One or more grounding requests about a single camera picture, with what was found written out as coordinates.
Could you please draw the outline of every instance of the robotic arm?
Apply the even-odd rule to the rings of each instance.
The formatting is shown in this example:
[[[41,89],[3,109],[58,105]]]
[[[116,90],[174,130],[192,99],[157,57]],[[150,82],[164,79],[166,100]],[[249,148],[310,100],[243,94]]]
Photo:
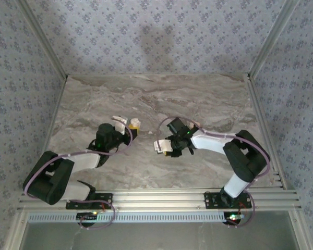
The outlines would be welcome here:
[[[229,207],[232,207],[234,200],[267,165],[264,156],[256,148],[240,140],[228,138],[224,134],[215,132],[213,134],[219,134],[220,137],[211,136],[209,131],[200,130],[195,126],[190,129],[179,118],[174,119],[167,127],[173,135],[165,140],[159,140],[159,143],[154,142],[154,149],[158,153],[164,153],[165,156],[179,157],[182,155],[182,150],[188,148],[192,155],[195,149],[207,149],[226,155],[234,174],[221,189],[220,195],[222,202]],[[254,143],[268,156],[248,131],[241,130],[237,134],[229,135]]]
[[[114,116],[113,120],[117,121],[115,126],[109,123],[99,126],[96,139],[87,148],[97,152],[88,153],[86,150],[62,155],[62,157],[52,151],[45,152],[24,181],[23,189],[27,188],[28,194],[50,205],[60,200],[94,200],[95,188],[82,181],[72,181],[70,176],[80,170],[101,167],[108,160],[109,155],[98,154],[98,152],[109,153],[115,148],[118,149],[122,143],[129,145],[130,141],[137,137],[140,127],[137,118],[132,119],[127,128],[124,125],[127,123],[126,118]],[[44,168],[50,160],[53,162]]]

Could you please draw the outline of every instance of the aluminum frame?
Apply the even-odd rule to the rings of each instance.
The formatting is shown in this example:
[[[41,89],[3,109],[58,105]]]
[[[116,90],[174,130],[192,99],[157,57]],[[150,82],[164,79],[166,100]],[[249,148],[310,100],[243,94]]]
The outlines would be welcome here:
[[[301,209],[298,195],[291,190],[283,175],[281,163],[272,143],[267,121],[263,115],[263,108],[258,100],[255,85],[244,75],[245,83],[252,100],[258,119],[260,131],[263,135],[265,146],[271,156],[272,171],[275,178],[280,181],[280,186],[253,187],[249,192],[253,195],[257,211],[289,211],[292,226],[301,250],[313,249],[313,241],[309,234],[304,213]],[[113,205],[117,212],[150,213],[150,212],[199,212],[206,213],[203,194],[206,191],[218,192],[219,189],[154,189],[154,190],[104,190],[99,192],[113,193]],[[42,201],[22,196],[18,205],[18,212],[14,217],[4,249],[18,250],[22,244],[23,235],[28,226],[30,213],[63,213],[69,214],[76,210],[65,210],[65,201],[50,206]],[[229,209],[216,209],[216,211],[230,211]]]
[[[34,15],[30,5],[28,4],[27,0],[15,0],[16,5],[21,10],[23,16],[26,19],[26,22],[29,24],[31,30],[33,31],[34,35],[36,36],[38,42],[40,43],[45,55],[50,60],[54,70],[58,74],[58,76],[62,79],[66,79],[65,70],[56,56],[53,48],[51,47],[50,42],[46,38],[44,31],[42,30],[39,22],[37,21],[36,16]]]

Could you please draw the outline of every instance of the patterned wallpaper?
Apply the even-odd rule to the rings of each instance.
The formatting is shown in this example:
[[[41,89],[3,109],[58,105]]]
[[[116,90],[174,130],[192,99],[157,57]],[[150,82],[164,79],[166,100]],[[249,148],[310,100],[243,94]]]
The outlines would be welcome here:
[[[255,83],[313,235],[313,0],[300,2]]]
[[[0,249],[61,86],[14,1],[0,0]]]
[[[248,72],[284,1],[28,0],[67,74]]]

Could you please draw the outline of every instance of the marble table surface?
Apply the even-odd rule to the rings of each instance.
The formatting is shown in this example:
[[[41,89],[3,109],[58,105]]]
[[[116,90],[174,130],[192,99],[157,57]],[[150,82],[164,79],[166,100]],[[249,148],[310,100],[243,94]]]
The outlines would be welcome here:
[[[224,186],[233,173],[224,155],[201,149],[170,158],[154,151],[157,126],[168,116],[188,117],[217,132],[246,129],[264,146],[242,77],[156,74],[68,77],[49,149],[84,150],[101,123],[113,123],[113,115],[137,117],[141,128],[126,153],[111,156],[100,168],[73,174],[99,190]],[[161,138],[171,135],[166,124],[161,132]],[[254,186],[272,185],[270,173]]]

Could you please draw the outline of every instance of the small object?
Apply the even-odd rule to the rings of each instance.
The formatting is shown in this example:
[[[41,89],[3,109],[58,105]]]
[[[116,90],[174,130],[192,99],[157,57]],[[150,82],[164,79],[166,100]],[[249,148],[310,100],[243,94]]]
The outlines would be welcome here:
[[[121,117],[121,116],[113,116],[113,119],[119,120],[123,123],[127,123],[127,118],[126,117]],[[125,126],[121,124],[120,122],[115,123],[115,130],[118,131],[121,134],[125,133]]]
[[[133,118],[130,121],[129,128],[139,130],[140,129],[140,125],[141,125],[141,122],[138,120],[138,118]]]
[[[159,140],[160,148],[158,147],[158,143],[154,142],[154,150],[157,151],[158,154],[161,154],[163,152],[172,152],[172,146],[171,146],[171,140]]]

